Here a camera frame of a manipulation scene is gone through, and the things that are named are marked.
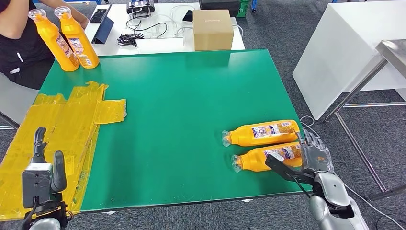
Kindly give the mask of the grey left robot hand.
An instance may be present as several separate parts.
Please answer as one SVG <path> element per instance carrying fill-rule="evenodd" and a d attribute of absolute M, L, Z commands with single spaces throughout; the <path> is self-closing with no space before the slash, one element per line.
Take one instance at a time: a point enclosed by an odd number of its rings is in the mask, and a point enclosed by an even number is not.
<path fill-rule="evenodd" d="M 46 163 L 44 142 L 46 128 L 39 127 L 34 135 L 34 154 L 30 163 Z M 54 192 L 62 192 L 67 187 L 67 179 L 65 172 L 65 157 L 62 151 L 58 150 L 54 153 L 53 158 L 53 174 L 51 179 L 51 189 Z"/>

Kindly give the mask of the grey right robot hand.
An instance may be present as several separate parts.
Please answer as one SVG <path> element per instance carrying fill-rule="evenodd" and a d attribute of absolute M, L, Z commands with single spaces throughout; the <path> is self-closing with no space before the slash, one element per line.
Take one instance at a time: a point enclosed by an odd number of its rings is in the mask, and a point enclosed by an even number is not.
<path fill-rule="evenodd" d="M 302 134 L 297 134 L 301 158 L 302 171 L 308 174 L 315 172 L 333 173 L 334 166 L 328 147 L 317 138 L 313 132 L 303 128 Z"/>

